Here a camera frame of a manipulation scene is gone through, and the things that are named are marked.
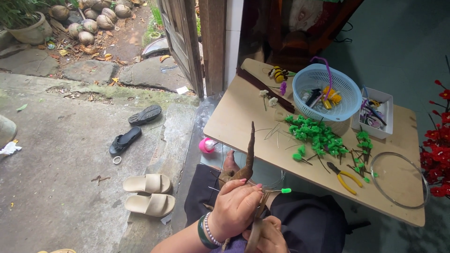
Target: hand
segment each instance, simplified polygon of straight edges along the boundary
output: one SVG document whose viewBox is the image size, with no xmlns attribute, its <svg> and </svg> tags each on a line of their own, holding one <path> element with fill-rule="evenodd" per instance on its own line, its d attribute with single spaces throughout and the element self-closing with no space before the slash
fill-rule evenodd
<svg viewBox="0 0 450 253">
<path fill-rule="evenodd" d="M 212 236 L 219 242 L 241 234 L 254 219 L 254 212 L 263 196 L 262 184 L 252 187 L 245 181 L 228 181 L 217 196 L 208 225 Z"/>
<path fill-rule="evenodd" d="M 248 240 L 250 232 L 250 230 L 244 231 L 242 236 Z M 263 220 L 257 248 L 262 253 L 289 253 L 288 245 L 281 233 L 280 219 L 269 216 Z"/>
</svg>

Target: bracelet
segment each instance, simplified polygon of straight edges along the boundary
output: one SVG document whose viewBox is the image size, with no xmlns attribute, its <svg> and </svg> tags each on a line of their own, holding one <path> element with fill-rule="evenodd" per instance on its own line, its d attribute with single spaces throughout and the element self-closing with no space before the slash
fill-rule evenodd
<svg viewBox="0 0 450 253">
<path fill-rule="evenodd" d="M 211 235 L 211 231 L 209 231 L 208 217 L 209 217 L 210 214 L 211 214 L 211 212 L 207 213 L 206 216 L 205 216 L 205 227 L 206 227 L 206 232 L 208 232 L 209 238 L 211 238 L 211 241 L 213 241 L 215 245 L 217 245 L 217 246 L 222 246 L 224 243 L 220 243 L 220 242 L 218 242 L 216 239 L 214 239 L 214 237 Z"/>
<path fill-rule="evenodd" d="M 198 235 L 200 236 L 200 240 L 202 241 L 203 245 L 207 247 L 208 249 L 216 249 L 219 246 L 215 245 L 214 243 L 210 242 L 208 238 L 206 237 L 205 230 L 203 229 L 203 221 L 205 220 L 206 215 L 203 215 L 200 220 L 198 220 Z"/>
</svg>

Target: silver beaded bracelet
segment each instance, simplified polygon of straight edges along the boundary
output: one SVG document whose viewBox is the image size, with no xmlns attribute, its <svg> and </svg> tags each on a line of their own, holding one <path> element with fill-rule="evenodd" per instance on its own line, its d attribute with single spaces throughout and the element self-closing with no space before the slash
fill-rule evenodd
<svg viewBox="0 0 450 253">
<path fill-rule="evenodd" d="M 217 246 L 222 246 L 224 243 L 220 243 L 218 242 L 212 235 L 211 235 L 211 231 L 209 231 L 209 226 L 208 226 L 208 218 L 209 215 L 211 214 L 211 212 L 207 213 L 205 216 L 205 227 L 206 227 L 206 232 L 208 233 L 209 238 L 211 239 L 211 241 L 217 245 Z"/>
</svg>

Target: white plastic box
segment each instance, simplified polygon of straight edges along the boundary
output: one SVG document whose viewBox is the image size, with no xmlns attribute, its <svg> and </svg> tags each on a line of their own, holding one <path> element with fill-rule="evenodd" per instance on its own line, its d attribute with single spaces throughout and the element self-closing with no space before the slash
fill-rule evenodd
<svg viewBox="0 0 450 253">
<path fill-rule="evenodd" d="M 368 132 L 369 135 L 379 138 L 379 139 L 385 139 L 386 137 L 390 136 L 392 134 L 392 129 L 394 125 L 394 101 L 393 97 L 389 94 L 380 92 L 378 90 L 366 88 L 367 92 L 369 94 L 369 98 L 378 102 L 382 102 L 382 104 L 378 107 L 377 111 L 381 112 L 383 114 L 383 120 L 387 124 L 386 126 L 382 124 L 382 126 L 377 129 L 374 127 L 371 127 L 369 125 L 366 125 L 364 123 L 360 122 L 360 111 L 358 110 L 353 115 L 351 127 L 355 130 L 361 130 L 361 127 L 364 131 Z M 365 92 L 361 89 L 361 93 L 363 95 L 363 101 L 365 100 Z"/>
</svg>

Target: white pipe cleaner flower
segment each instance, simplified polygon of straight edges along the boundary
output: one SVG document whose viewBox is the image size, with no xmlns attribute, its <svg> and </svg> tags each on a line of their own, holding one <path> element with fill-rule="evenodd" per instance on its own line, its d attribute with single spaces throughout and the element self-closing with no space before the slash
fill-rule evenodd
<svg viewBox="0 0 450 253">
<path fill-rule="evenodd" d="M 269 106 L 274 107 L 277 105 L 277 102 L 278 102 L 278 98 L 271 98 L 271 99 L 269 99 Z"/>
<path fill-rule="evenodd" d="M 269 93 L 268 90 L 260 90 L 259 91 L 259 96 L 264 97 L 265 95 L 267 95 L 267 93 Z"/>
</svg>

